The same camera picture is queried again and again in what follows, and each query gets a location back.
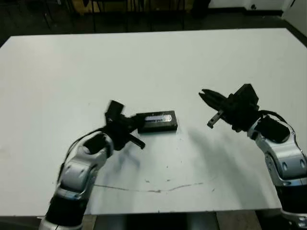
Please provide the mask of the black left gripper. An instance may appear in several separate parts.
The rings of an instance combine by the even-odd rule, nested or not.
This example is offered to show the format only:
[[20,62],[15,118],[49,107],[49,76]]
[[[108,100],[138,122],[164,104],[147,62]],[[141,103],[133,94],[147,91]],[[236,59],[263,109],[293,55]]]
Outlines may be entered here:
[[128,142],[132,142],[144,149],[145,143],[131,134],[134,130],[143,127],[143,125],[144,118],[142,115],[120,116],[115,121],[107,122],[105,133],[112,139],[114,150],[122,150]]

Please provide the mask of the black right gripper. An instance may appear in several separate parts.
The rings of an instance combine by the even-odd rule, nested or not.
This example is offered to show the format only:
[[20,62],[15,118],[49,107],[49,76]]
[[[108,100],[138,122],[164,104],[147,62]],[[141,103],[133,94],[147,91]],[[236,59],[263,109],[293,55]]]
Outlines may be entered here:
[[213,128],[222,119],[236,132],[248,131],[258,117],[258,96],[250,93],[230,94],[228,97],[210,90],[202,89],[199,96],[211,108],[217,111],[207,123]]

